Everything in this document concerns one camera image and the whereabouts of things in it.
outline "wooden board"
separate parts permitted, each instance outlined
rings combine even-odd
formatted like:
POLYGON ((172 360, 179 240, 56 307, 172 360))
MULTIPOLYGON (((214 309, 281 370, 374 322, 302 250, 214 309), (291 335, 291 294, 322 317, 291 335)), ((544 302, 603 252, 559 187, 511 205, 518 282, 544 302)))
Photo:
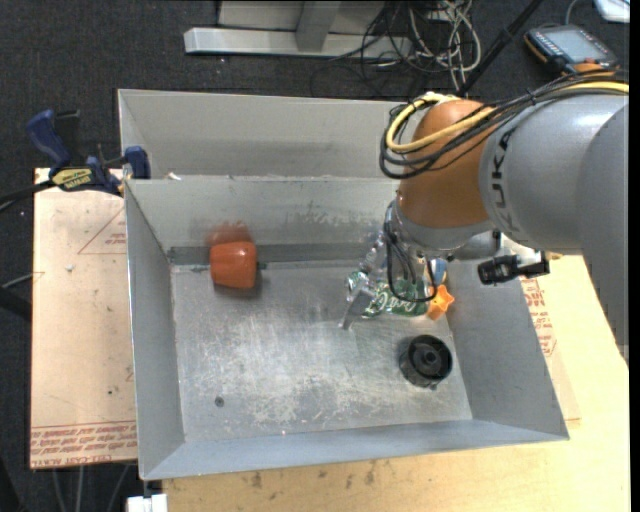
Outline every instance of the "wooden board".
POLYGON ((122 198, 35 196, 30 467, 135 460, 122 198))
POLYGON ((628 367, 582 258, 538 281, 580 410, 569 441, 167 480, 170 510, 630 510, 628 367))

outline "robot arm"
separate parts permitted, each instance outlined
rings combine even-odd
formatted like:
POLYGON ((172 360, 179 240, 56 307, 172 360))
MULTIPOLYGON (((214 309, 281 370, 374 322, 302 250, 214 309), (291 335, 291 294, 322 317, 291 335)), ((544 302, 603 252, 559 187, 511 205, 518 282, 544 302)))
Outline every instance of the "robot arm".
POLYGON ((392 112, 380 161, 400 183, 385 223, 395 248, 414 264, 483 258, 497 231, 542 255, 492 258, 479 268, 486 283, 548 272, 545 251, 582 254, 628 362, 628 110, 624 80, 585 73, 507 102, 431 93, 392 112))

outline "yellow cable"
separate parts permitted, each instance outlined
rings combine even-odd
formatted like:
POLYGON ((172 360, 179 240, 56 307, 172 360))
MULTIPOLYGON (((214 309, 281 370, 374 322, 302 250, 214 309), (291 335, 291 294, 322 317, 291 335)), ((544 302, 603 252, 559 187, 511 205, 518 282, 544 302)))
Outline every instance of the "yellow cable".
MULTIPOLYGON (((580 83, 580 84, 570 84, 562 89, 608 89, 614 90, 618 92, 623 92, 625 94, 629 94, 629 84, 622 84, 618 82, 590 82, 590 83, 580 83)), ((421 96, 416 101, 408 105, 407 107, 398 114, 398 116, 393 120, 391 126, 389 126, 389 130, 387 131, 387 135, 385 137, 386 146, 395 153, 406 153, 409 151, 415 151, 417 149, 423 148, 432 144, 436 140, 446 137, 447 135, 451 135, 452 133, 460 130, 464 130, 470 126, 475 125, 479 121, 483 120, 487 117, 491 112, 495 110, 495 108, 487 107, 485 110, 478 112, 477 114, 459 121, 457 123, 452 124, 442 130, 439 130, 431 135, 427 135, 422 139, 409 142, 407 144, 397 144, 394 142, 395 135, 398 131, 398 128, 401 124, 408 119, 411 115, 413 115, 418 108, 427 104, 427 103, 444 103, 447 101, 458 100, 460 98, 451 95, 437 94, 437 93, 427 93, 424 96, 421 96)))

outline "bin floor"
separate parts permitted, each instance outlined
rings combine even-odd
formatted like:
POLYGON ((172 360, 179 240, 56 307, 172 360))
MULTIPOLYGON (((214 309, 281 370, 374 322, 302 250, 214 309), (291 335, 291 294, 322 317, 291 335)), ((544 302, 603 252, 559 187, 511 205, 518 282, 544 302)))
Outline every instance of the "bin floor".
POLYGON ((472 418, 445 317, 384 314, 349 331, 338 326, 353 270, 270 265, 246 292, 214 288, 208 269, 172 267, 187 440, 472 418), (436 390, 400 372, 403 347, 420 334, 439 337, 453 354, 453 370, 436 390))

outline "green packet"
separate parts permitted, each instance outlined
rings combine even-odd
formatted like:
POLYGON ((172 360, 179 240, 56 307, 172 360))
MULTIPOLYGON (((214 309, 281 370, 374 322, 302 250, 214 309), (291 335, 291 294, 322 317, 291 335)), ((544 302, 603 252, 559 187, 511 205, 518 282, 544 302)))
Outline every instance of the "green packet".
MULTIPOLYGON (((353 290, 360 280, 366 278, 367 276, 363 272, 352 272, 347 278, 349 289, 353 290)), ((394 282, 394 289, 407 297, 425 297, 424 283, 422 281, 414 285, 404 279, 398 279, 394 282)), ((390 313, 392 315, 412 317, 424 315, 428 308, 428 302, 407 302, 398 299, 391 293, 389 284, 386 281, 379 281, 375 288, 375 297, 371 300, 371 304, 364 310, 362 316, 372 318, 381 313, 390 313)))

